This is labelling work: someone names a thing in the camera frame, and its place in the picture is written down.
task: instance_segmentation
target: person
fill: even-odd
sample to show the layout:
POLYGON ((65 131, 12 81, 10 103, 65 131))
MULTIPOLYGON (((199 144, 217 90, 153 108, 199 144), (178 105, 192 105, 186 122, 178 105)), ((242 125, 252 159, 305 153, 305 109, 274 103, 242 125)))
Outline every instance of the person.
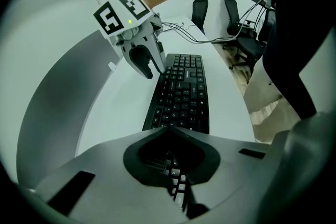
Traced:
MULTIPOLYGON (((166 0, 144 1, 153 8, 166 0)), ((244 94, 249 113, 278 101, 269 117, 253 126, 255 138, 262 142, 271 142, 276 133, 289 130, 300 119, 316 113, 299 72, 322 44, 332 26, 333 16, 322 12, 325 6, 298 1, 277 0, 276 24, 244 94), (307 32, 307 25, 299 22, 323 24, 315 24, 311 35, 307 32)))

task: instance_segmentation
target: white curved surface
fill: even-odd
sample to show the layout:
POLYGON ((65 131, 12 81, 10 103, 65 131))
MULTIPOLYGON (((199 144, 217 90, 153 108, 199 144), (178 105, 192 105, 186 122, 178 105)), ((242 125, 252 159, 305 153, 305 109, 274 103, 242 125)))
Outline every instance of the white curved surface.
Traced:
MULTIPOLYGON (((165 22, 193 23, 185 16, 165 22)), ((188 32, 197 40, 206 37, 195 26, 188 32)), ((167 54, 203 57, 208 89, 210 135, 254 142, 252 124, 243 97, 226 64, 211 43, 192 44, 174 31, 159 35, 167 54)), ((98 94, 83 126, 77 155, 101 142, 141 132, 159 77, 151 64, 153 79, 136 73, 122 59, 98 94)))

